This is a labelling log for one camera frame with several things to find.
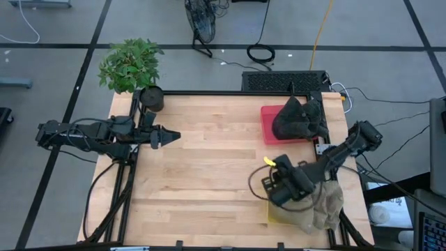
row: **black cloth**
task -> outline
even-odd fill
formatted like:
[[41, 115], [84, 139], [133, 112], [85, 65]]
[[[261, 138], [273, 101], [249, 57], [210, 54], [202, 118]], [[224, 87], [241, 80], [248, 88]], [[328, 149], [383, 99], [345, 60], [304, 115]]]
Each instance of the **black cloth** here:
[[310, 100], [301, 105], [291, 96], [272, 122], [272, 133], [277, 139], [308, 139], [328, 134], [321, 104]]

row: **potted plant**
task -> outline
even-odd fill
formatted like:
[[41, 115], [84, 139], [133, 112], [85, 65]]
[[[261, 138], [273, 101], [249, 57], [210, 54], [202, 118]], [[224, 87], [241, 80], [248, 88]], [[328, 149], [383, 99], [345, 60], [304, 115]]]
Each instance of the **potted plant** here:
[[160, 78], [155, 55], [164, 52], [156, 43], [141, 38], [111, 45], [110, 52], [112, 53], [100, 63], [99, 85], [107, 85], [118, 94], [140, 90], [141, 103], [152, 112], [161, 111], [164, 107], [164, 94], [155, 82]]

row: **white container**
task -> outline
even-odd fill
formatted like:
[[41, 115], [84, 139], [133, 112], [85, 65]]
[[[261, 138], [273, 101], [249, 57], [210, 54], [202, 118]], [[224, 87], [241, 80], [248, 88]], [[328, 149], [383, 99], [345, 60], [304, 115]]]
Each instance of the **white container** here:
[[413, 231], [400, 231], [398, 241], [406, 248], [413, 249]]
[[384, 206], [371, 206], [369, 209], [369, 219], [374, 224], [384, 224], [390, 219], [390, 214]]

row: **black grate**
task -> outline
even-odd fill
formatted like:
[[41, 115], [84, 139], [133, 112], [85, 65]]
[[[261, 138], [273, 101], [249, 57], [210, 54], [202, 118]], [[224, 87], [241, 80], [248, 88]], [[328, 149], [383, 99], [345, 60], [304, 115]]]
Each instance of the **black grate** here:
[[296, 92], [330, 91], [330, 80], [323, 70], [244, 72], [243, 91], [289, 91], [294, 83]]

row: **beige cloth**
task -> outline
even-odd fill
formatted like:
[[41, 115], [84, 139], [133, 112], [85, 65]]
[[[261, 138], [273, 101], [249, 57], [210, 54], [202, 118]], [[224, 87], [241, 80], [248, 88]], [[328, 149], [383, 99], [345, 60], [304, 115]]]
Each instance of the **beige cloth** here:
[[285, 211], [270, 203], [268, 205], [268, 217], [280, 223], [297, 225], [307, 234], [310, 234], [314, 229], [336, 230], [340, 221], [339, 213], [344, 204], [342, 189], [337, 181], [319, 183], [310, 196], [297, 202], [288, 201], [283, 207], [289, 209], [307, 208], [313, 204], [313, 201], [317, 200], [320, 192], [321, 198], [316, 205], [304, 212]]

